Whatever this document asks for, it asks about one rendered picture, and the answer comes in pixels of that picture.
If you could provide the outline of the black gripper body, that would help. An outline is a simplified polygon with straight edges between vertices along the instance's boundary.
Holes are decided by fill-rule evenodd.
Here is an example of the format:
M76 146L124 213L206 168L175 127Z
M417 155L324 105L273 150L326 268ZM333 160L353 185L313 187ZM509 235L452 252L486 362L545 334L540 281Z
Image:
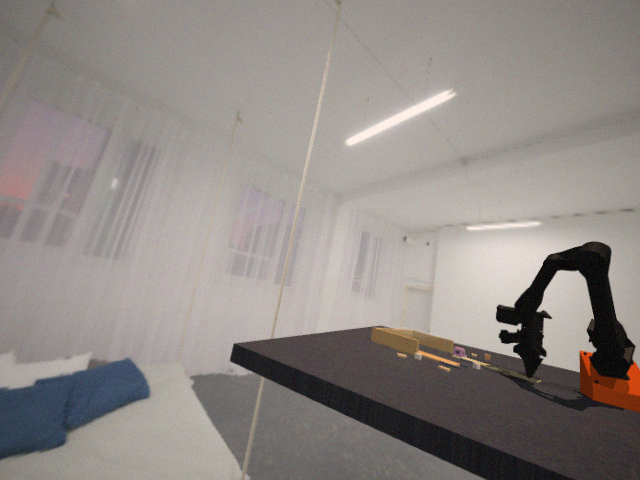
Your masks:
M521 327L521 343L513 346L513 352L540 359L540 356L546 357L546 351L543 349L543 332L533 329Z

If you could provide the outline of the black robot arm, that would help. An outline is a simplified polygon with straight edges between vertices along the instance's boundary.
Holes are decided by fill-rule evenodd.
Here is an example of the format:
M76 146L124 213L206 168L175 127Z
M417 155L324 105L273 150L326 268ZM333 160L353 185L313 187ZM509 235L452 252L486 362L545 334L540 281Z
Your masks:
M615 314L609 269L611 248L601 242L588 242L559 253L550 254L532 282L515 302L515 307L499 305L496 319L528 329L543 331L544 318L552 319L547 311L536 311L542 303L544 292L558 271L579 271L585 278L594 319L587 328L589 342L597 349L589 356L599 376L629 380L627 374L636 346Z

